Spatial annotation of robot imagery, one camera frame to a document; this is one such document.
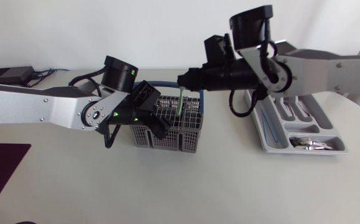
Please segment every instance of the black device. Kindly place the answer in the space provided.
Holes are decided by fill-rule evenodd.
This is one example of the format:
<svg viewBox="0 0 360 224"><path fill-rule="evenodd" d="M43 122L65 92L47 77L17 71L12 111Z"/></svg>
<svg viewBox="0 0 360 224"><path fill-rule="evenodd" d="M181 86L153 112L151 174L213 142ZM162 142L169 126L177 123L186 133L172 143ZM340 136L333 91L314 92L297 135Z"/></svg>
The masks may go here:
<svg viewBox="0 0 360 224"><path fill-rule="evenodd" d="M0 84L26 85L35 72L32 66L0 68Z"/></svg>
<svg viewBox="0 0 360 224"><path fill-rule="evenodd" d="M272 17L272 6L261 6L239 13L230 18L229 24L233 32L234 49L245 49L260 46L260 63L267 78L272 83L277 83L279 78L272 69L267 58L268 45L276 46L270 40L269 19ZM198 90L231 90L229 94L229 108L238 117L251 114L257 100L263 100L268 96L267 88L261 83L251 66L243 59L236 59L229 35L223 37L214 35L205 40L207 63L201 68L189 68L187 73L179 75L177 83L191 91ZM281 91L285 91L291 82ZM251 107L245 113L238 113L233 108L233 96L235 90L254 90Z"/></svg>

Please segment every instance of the cutlery tray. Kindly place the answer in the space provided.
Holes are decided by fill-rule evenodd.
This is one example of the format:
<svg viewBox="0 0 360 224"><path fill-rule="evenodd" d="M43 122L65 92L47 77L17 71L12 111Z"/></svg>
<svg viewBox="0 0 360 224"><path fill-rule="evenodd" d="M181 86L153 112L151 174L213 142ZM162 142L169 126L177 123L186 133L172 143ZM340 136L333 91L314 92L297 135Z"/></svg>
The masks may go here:
<svg viewBox="0 0 360 224"><path fill-rule="evenodd" d="M247 106L251 92L244 92ZM339 133L312 95L286 99L268 96L258 101L252 112L262 148L269 153L338 155L347 154ZM326 143L334 150L295 149L291 138L308 137Z"/></svg>

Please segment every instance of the blue cable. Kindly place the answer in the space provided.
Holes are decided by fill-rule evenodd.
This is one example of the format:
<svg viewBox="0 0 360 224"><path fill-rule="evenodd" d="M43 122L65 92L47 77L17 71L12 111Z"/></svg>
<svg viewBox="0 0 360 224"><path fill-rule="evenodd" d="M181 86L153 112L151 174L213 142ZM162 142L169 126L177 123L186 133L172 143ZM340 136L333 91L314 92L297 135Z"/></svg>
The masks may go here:
<svg viewBox="0 0 360 224"><path fill-rule="evenodd" d="M32 76L37 76L37 75L40 75L40 74L43 74L45 72L56 72L56 71L69 71L68 69L64 69L64 68L51 68L51 69L47 69L47 70L44 70L44 71L41 71L41 72L34 72L32 74Z"/></svg>
<svg viewBox="0 0 360 224"><path fill-rule="evenodd" d="M147 81L154 87L171 87L171 88L180 88L178 83L176 82L168 82L168 81ZM141 82L135 82L133 88L139 85ZM205 112L205 102L204 102L204 94L203 90L199 91L199 98L200 98L200 113L203 114Z"/></svg>

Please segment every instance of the gray plastic basket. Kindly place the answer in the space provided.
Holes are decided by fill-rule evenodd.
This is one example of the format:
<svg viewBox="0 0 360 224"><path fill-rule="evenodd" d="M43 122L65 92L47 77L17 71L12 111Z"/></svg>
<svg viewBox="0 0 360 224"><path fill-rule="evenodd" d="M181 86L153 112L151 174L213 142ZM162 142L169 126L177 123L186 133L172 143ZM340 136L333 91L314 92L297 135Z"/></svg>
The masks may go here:
<svg viewBox="0 0 360 224"><path fill-rule="evenodd" d="M175 115L178 107L177 96L160 96L154 112L158 118L166 117L172 127L164 139L158 139L143 125L130 125L137 147L153 147L170 151L196 152L203 122L203 94L200 98L183 97L180 116Z"/></svg>

